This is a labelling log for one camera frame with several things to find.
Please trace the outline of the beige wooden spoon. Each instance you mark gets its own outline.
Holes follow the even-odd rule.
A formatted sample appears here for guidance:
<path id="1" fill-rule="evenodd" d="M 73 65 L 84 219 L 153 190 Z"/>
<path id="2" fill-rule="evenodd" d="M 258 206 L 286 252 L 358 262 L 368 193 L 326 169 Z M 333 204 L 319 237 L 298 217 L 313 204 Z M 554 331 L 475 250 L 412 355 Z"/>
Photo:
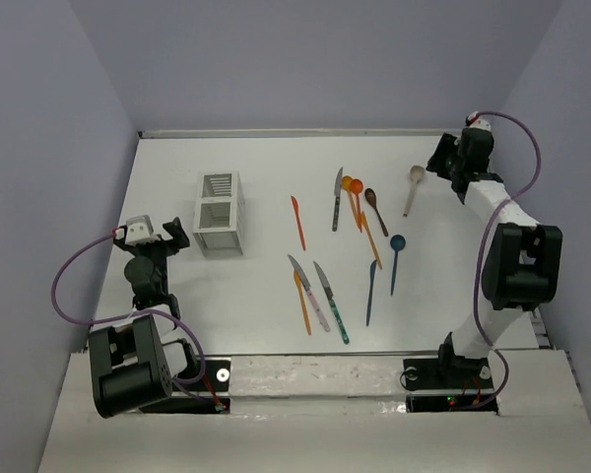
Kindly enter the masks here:
<path id="1" fill-rule="evenodd" d="M 418 185 L 423 180 L 425 173 L 426 173 L 426 169 L 422 166 L 419 166 L 419 165 L 412 166 L 409 171 L 410 190 L 409 190 L 406 204 L 404 207 L 404 212 L 403 212 L 404 217 L 408 217 L 411 212 L 411 208 L 412 208 L 415 196 L 416 196 Z"/>

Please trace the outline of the dark brown wooden spoon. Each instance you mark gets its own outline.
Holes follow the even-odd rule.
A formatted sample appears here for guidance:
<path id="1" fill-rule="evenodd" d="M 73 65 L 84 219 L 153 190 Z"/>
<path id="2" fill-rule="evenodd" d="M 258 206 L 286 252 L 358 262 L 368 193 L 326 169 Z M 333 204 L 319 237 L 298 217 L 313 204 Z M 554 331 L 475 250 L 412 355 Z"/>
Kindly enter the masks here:
<path id="1" fill-rule="evenodd" d="M 383 234 L 386 237 L 388 237 L 389 232 L 388 232 L 388 229 L 385 225 L 385 222 L 383 221 L 383 219 L 379 213 L 378 206 L 377 206 L 377 196 L 376 196 L 375 191 L 371 187 L 368 187 L 364 191 L 364 198 L 365 198 L 365 201 L 367 202 L 367 204 L 373 209 Z"/>

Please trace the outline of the red-orange plastic spoon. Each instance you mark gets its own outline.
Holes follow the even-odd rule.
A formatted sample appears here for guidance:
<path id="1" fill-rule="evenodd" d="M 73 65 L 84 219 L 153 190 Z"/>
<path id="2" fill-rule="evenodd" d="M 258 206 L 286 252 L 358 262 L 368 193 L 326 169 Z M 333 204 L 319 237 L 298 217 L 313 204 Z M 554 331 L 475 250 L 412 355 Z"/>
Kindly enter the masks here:
<path id="1" fill-rule="evenodd" d="M 351 192 L 355 196 L 356 200 L 356 210 L 357 210 L 357 223 L 358 228 L 362 231 L 362 222 L 361 222 L 361 202 L 360 202 L 360 195 L 363 191 L 363 183 L 360 179 L 354 178 L 351 181 Z"/>

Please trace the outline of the blue plastic spoon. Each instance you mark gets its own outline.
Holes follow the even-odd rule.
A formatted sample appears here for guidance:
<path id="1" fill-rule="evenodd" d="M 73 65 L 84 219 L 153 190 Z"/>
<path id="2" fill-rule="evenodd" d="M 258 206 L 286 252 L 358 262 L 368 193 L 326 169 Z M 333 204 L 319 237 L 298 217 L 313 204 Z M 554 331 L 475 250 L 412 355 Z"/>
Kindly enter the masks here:
<path id="1" fill-rule="evenodd" d="M 397 279 L 397 271 L 398 271 L 398 257 L 399 253 L 405 248 L 406 246 L 406 239 L 400 235 L 394 235 L 390 239 L 390 246 L 394 251 L 394 258 L 393 258 L 393 266 L 392 266 L 392 273 L 391 273 L 391 283 L 390 283 L 390 295 L 393 296 L 396 287 L 396 279 Z"/>

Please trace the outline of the yellow-orange plastic spoon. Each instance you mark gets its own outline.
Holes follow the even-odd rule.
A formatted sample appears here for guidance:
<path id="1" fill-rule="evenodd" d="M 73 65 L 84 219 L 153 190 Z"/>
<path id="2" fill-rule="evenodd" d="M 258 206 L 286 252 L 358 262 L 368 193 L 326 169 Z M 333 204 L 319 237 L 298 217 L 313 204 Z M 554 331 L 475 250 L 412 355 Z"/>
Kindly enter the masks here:
<path id="1" fill-rule="evenodd" d="M 342 188 L 348 194 L 350 205 L 351 205 L 351 210 L 353 212 L 356 225 L 358 225 L 359 224 L 359 216 L 358 216 L 358 212 L 357 212 L 356 203 L 354 200 L 354 194 L 352 192 L 352 181 L 353 181 L 353 179 L 350 176 L 344 175 L 342 177 Z"/>

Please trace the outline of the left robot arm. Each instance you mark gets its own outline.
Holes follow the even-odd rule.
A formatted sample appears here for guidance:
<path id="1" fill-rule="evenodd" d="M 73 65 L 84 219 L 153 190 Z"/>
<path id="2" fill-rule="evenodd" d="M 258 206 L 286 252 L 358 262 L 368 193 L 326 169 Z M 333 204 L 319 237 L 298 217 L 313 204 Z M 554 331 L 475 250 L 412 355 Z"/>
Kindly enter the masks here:
<path id="1" fill-rule="evenodd" d="M 90 332 L 93 397 L 104 418 L 140 410 L 186 389 L 206 373 L 198 341 L 179 325 L 177 297 L 168 288 L 167 260 L 190 246 L 179 218 L 156 233 L 147 215 L 114 232 L 114 245 L 129 253 L 123 275 L 133 298 L 129 316 Z"/>

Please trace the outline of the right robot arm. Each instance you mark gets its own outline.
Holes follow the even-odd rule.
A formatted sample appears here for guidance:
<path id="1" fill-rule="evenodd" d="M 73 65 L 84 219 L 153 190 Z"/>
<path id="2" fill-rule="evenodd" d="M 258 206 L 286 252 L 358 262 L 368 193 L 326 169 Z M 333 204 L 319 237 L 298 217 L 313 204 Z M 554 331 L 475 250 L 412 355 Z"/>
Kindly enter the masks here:
<path id="1" fill-rule="evenodd" d="M 493 147 L 489 122 L 475 117 L 460 136 L 443 134 L 427 163 L 484 225 L 472 312 L 446 336 L 433 363 L 435 378 L 446 386 L 479 375 L 500 336 L 522 313 L 550 302 L 558 288 L 562 232 L 530 217 L 489 170 Z"/>

